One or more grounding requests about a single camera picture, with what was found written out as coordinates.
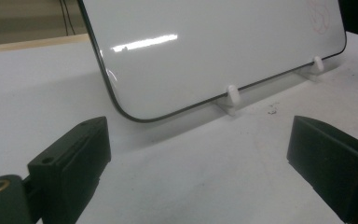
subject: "wooden surface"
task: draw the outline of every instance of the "wooden surface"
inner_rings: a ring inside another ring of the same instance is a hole
[[[65,3],[68,11],[60,1],[0,0],[0,45],[66,36],[65,21],[69,35],[73,33],[71,26],[77,35],[86,34],[77,1]]]
[[[89,35],[87,35],[87,34],[85,34],[85,35],[70,35],[70,36],[63,36],[63,37],[56,37],[56,38],[49,38],[49,39],[3,44],[3,45],[0,45],[0,51],[13,50],[13,49],[38,48],[38,47],[44,47],[44,46],[77,43],[77,42],[83,42],[83,41],[89,41]]]

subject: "white plastic clip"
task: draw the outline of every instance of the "white plastic clip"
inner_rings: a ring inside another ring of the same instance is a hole
[[[216,104],[220,106],[230,116],[235,116],[236,106],[241,102],[240,92],[234,85],[227,87],[227,97],[216,100]]]
[[[321,74],[324,71],[324,62],[321,57],[316,56],[313,58],[313,65],[305,66],[299,68],[295,71],[296,74],[299,74],[311,81],[317,81],[317,75]]]

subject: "black mount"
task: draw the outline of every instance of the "black mount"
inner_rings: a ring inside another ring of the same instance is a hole
[[[295,116],[289,163],[345,223],[358,223],[358,140],[317,119]]]
[[[28,164],[24,180],[0,176],[0,224],[76,223],[110,160],[106,118],[78,124]]]

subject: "white table surface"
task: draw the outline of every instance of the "white table surface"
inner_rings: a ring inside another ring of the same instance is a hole
[[[358,138],[358,35],[326,66],[318,82],[243,91],[234,118],[203,105],[140,124],[113,107],[90,42],[0,52],[0,175],[26,177],[64,133],[107,116],[113,160],[77,223],[342,223],[286,159],[294,115]]]

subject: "black cable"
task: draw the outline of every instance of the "black cable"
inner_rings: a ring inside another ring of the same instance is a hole
[[[68,6],[66,5],[66,0],[63,0],[63,4],[65,5],[66,15],[68,15],[68,21],[69,21],[69,24],[71,25],[72,32],[74,32],[74,35],[76,35],[74,26],[72,25],[72,22],[71,22],[71,15],[69,15]]]
[[[63,23],[65,23],[65,31],[66,31],[66,35],[68,35],[68,26],[66,25],[66,18],[65,18],[65,13],[63,12],[62,0],[60,0],[60,5],[61,5],[61,11],[62,11]]]

